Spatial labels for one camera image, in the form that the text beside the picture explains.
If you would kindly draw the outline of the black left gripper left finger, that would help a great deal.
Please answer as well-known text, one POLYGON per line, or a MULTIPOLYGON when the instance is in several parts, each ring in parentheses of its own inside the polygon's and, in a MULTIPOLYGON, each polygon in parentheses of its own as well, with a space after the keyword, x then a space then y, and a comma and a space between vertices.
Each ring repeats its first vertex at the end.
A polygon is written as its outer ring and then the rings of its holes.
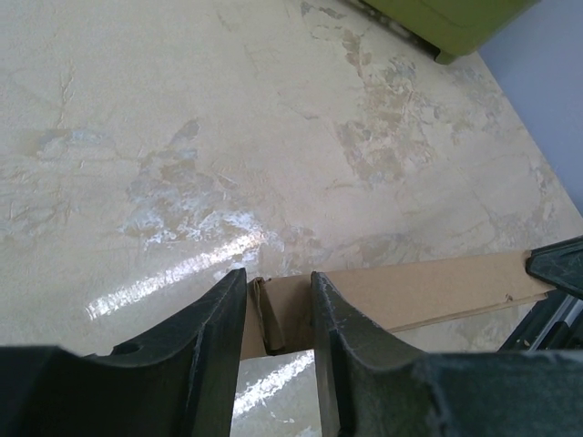
POLYGON ((107 356, 1 350, 4 436, 227 436, 247 300, 244 269, 107 356))

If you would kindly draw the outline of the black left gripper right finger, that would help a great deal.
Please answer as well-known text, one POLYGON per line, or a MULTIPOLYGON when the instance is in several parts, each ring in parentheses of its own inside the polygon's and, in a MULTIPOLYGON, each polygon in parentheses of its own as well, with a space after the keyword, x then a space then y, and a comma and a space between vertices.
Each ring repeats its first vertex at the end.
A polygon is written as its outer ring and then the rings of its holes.
POLYGON ((311 276, 326 436, 579 436, 580 351, 428 353, 311 276))

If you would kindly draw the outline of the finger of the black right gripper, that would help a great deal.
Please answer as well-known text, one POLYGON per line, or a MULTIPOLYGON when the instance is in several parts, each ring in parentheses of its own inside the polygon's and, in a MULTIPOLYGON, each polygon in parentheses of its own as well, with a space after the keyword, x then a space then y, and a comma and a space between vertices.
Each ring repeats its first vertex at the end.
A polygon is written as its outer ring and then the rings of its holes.
POLYGON ((569 295, 582 299, 583 238, 578 236, 531 251, 527 274, 569 295))

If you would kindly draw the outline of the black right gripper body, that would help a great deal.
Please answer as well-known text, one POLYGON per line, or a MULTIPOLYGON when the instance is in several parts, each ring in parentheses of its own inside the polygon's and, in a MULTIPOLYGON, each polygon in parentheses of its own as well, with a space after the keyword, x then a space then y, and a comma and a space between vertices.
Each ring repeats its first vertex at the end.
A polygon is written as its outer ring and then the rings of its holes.
POLYGON ((582 350, 582 299, 552 290, 538 301, 499 351, 582 350))

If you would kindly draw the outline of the brown cardboard box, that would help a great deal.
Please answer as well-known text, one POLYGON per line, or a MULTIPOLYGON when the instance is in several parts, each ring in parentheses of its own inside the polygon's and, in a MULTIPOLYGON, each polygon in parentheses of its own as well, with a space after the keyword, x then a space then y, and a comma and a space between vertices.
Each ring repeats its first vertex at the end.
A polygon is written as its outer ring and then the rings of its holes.
MULTIPOLYGON (((526 251, 331 271, 342 297, 390 332, 542 300, 551 286, 526 272, 526 251)), ((248 287, 240 356, 312 348, 311 277, 256 278, 248 287)))

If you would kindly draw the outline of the green plastic tub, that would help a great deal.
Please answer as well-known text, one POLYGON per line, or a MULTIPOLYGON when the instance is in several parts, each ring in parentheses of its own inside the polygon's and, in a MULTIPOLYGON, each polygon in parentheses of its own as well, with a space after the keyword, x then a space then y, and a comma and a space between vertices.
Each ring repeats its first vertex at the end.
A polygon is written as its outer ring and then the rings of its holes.
POLYGON ((364 0, 386 17, 438 50, 435 62, 449 65, 475 52, 520 17, 534 0, 364 0))

